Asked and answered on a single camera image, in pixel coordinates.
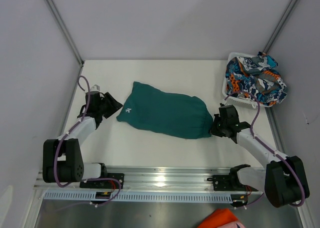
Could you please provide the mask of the teal green shorts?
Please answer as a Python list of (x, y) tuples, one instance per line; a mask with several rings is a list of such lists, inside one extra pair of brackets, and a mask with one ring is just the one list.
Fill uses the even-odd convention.
[(137, 81), (116, 119), (139, 130), (183, 139), (211, 137), (214, 121), (200, 98), (163, 92)]

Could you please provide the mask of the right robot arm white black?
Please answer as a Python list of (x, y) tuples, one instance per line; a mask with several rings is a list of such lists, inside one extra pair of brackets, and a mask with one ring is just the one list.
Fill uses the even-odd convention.
[(252, 188), (263, 192), (276, 208), (300, 207), (310, 196), (302, 160), (288, 156), (268, 145), (254, 133), (252, 124), (241, 122), (233, 105), (221, 105), (215, 114), (211, 134), (226, 137), (245, 148), (262, 165), (263, 170), (242, 164), (230, 169), (227, 179), (212, 177), (215, 190), (241, 191)]

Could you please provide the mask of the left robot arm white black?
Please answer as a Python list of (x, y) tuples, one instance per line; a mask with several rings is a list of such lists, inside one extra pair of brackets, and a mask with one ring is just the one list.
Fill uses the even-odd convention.
[(103, 163), (85, 163), (81, 145), (91, 133), (122, 108), (108, 92), (87, 92), (86, 103), (81, 107), (75, 124), (56, 139), (43, 144), (42, 179), (65, 187), (75, 182), (98, 181), (108, 177)]

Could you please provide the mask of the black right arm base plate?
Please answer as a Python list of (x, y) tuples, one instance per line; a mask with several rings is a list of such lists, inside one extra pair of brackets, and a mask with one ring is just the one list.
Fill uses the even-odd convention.
[(246, 187), (239, 182), (239, 179), (234, 175), (213, 175), (206, 179), (211, 182), (215, 191), (252, 191), (257, 192), (253, 187)]

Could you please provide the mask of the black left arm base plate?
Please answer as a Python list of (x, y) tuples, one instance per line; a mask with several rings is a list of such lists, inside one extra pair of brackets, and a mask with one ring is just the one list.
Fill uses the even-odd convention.
[(108, 173), (108, 180), (80, 182), (80, 188), (83, 189), (119, 189), (123, 188), (125, 175), (124, 173)]

